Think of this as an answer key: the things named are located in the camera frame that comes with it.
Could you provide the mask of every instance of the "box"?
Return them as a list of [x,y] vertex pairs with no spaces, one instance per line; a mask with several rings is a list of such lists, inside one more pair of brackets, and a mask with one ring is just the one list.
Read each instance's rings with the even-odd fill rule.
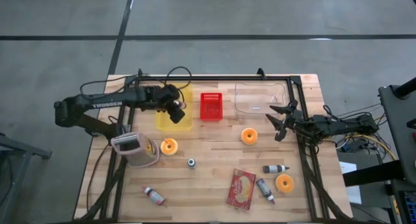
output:
[[222,93],[201,93],[200,119],[202,121],[222,119]]
[[249,210],[252,203],[254,182],[255,174],[234,169],[227,204]]
[[[173,83],[175,87],[182,87],[184,84]],[[179,123],[174,123],[170,120],[170,116],[167,112],[158,112],[156,113],[156,127],[164,132],[172,131],[189,131],[192,128],[192,85],[189,84],[186,88],[181,89],[183,93],[183,98],[187,104],[187,107],[183,109],[185,116],[179,121]]]

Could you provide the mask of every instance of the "concrete floor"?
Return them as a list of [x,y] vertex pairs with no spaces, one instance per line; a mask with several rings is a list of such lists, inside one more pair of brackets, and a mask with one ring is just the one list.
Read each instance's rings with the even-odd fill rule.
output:
[[[0,0],[0,35],[117,35],[126,1]],[[126,34],[406,34],[415,12],[412,0],[135,0]],[[105,79],[115,43],[0,41],[0,131],[53,150],[31,162],[15,223],[72,218],[91,138],[56,126],[53,103]],[[378,87],[414,77],[414,51],[414,40],[124,42],[116,74],[317,73],[336,114],[378,103]],[[380,133],[393,144],[387,125]]]

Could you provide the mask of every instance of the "red basket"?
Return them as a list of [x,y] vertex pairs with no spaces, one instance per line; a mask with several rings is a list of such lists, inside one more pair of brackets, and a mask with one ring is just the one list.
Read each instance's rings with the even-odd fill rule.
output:
[[201,93],[201,115],[203,121],[222,119],[222,93]]

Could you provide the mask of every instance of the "yellow tray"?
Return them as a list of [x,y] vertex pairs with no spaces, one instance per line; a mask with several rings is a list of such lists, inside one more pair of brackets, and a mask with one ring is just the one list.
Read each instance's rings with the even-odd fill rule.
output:
[[[173,84],[176,87],[181,87],[185,83]],[[181,89],[187,107],[183,109],[185,116],[179,123],[173,123],[169,118],[167,112],[156,113],[156,127],[161,131],[189,131],[192,128],[192,87],[189,84],[186,88]]]

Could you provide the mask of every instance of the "small bottle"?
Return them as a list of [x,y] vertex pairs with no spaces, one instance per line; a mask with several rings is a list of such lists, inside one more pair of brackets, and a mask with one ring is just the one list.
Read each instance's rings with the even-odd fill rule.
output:
[[286,171],[287,169],[289,169],[289,167],[282,165],[263,166],[263,172],[265,173],[280,173]]
[[258,185],[266,199],[274,205],[274,196],[272,195],[272,191],[270,191],[270,188],[268,188],[266,182],[263,179],[259,179],[255,183]]
[[189,169],[195,169],[196,168],[196,162],[195,162],[195,160],[194,159],[189,159],[188,160],[188,167],[189,167]]
[[155,190],[149,187],[143,187],[144,193],[150,198],[151,201],[161,206],[163,204],[164,198],[159,195]]

